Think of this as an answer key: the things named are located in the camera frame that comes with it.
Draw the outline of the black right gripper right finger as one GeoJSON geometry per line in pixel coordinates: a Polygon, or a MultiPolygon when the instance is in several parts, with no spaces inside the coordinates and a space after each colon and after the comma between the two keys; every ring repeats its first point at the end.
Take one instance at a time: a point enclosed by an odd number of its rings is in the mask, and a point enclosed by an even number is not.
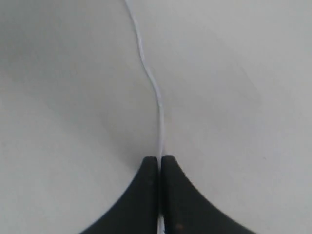
{"type": "Polygon", "coordinates": [[[161,159],[162,212],[167,234],[252,234],[218,210],[186,177],[174,156],[161,159]]]}

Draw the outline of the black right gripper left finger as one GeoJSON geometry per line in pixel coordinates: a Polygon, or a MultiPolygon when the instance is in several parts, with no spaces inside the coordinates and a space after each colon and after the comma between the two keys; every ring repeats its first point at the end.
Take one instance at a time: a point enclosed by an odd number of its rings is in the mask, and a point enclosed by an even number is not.
{"type": "Polygon", "coordinates": [[[158,231],[158,161],[147,156],[117,202],[84,234],[156,234],[158,231]]]}

